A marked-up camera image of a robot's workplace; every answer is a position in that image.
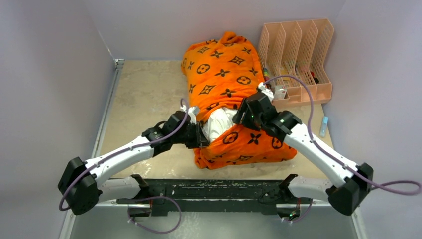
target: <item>white cloth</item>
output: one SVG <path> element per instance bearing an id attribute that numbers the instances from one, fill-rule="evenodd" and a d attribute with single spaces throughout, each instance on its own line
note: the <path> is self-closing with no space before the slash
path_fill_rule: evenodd
<path id="1" fill-rule="evenodd" d="M 219 108 L 211 113 L 208 121 L 202 127 L 202 132 L 208 142 L 213 142 L 224 132 L 234 126 L 232 121 L 237 110 L 228 109 L 226 107 Z"/>

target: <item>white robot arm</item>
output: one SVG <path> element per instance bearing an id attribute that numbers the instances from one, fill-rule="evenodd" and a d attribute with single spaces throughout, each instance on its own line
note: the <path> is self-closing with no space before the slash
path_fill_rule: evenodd
<path id="1" fill-rule="evenodd" d="M 149 128 L 134 141 L 105 155 L 85 162 L 80 158 L 72 159 L 63 173 L 58 188 L 74 214 L 85 213 L 98 202 L 139 197 L 146 185 L 139 175 L 122 179 L 110 178 L 137 162 L 170 150 L 174 143 L 183 143 L 187 148 L 208 146 L 199 124 L 196 123 L 197 111 L 197 107 L 189 108 L 187 114 L 178 111 L 164 122 L 162 128 L 159 125 Z M 307 127 L 300 119 L 288 111 L 277 112 L 265 92 L 258 92 L 245 98 L 233 121 L 252 130 L 263 130 L 269 136 L 296 149 L 328 177 L 327 180 L 320 180 L 290 175 L 280 185 L 280 190 L 284 193 L 296 198 L 329 201 L 334 208 L 345 215 L 351 215 L 369 193 L 366 183 L 356 179 L 352 172 L 330 159 L 313 144 Z M 359 166 L 338 154 L 315 135 L 313 138 L 323 149 L 339 158 L 344 164 L 372 179 L 373 170 L 369 165 Z M 88 172 L 75 183 L 77 176 L 84 171 Z"/>

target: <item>gray wall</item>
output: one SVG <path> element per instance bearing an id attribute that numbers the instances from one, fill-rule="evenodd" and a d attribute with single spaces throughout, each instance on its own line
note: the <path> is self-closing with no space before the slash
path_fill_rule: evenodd
<path id="1" fill-rule="evenodd" d="M 372 165 L 376 182 L 422 182 L 421 13 L 420 0 L 348 0 L 335 21 L 331 137 L 336 150 Z M 420 238 L 421 202 L 372 192 L 362 204 L 370 238 Z"/>
<path id="2" fill-rule="evenodd" d="M 346 0 L 85 0 L 114 58 L 181 59 L 233 30 L 257 43 L 262 23 L 335 18 Z"/>
<path id="3" fill-rule="evenodd" d="M 90 156 L 114 70 L 82 0 L 0 0 L 0 238 L 57 238 L 57 183 Z"/>

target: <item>pink plastic organizer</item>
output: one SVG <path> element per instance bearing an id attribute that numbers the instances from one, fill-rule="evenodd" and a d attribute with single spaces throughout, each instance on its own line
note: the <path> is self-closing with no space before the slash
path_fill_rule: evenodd
<path id="1" fill-rule="evenodd" d="M 332 84 L 324 70 L 324 60 L 334 34 L 328 19 L 265 23 L 258 45 L 261 66 L 270 77 L 297 76 L 311 91 L 317 104 L 331 100 Z M 310 103 L 304 87 L 288 77 L 272 83 L 284 85 L 287 94 L 274 99 L 275 106 L 303 106 Z"/>

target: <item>orange blanket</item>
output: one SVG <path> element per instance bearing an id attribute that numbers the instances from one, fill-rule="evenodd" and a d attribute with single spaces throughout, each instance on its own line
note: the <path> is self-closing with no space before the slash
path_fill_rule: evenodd
<path id="1" fill-rule="evenodd" d="M 220 41 L 209 40 L 189 47 L 182 62 L 188 78 L 189 102 L 198 106 L 197 121 L 207 122 L 218 108 L 237 109 L 244 97 L 256 92 L 264 81 L 253 45 L 234 32 Z M 290 160 L 296 150 L 264 132 L 235 125 L 209 147 L 194 149 L 199 168 L 217 169 L 228 165 Z"/>

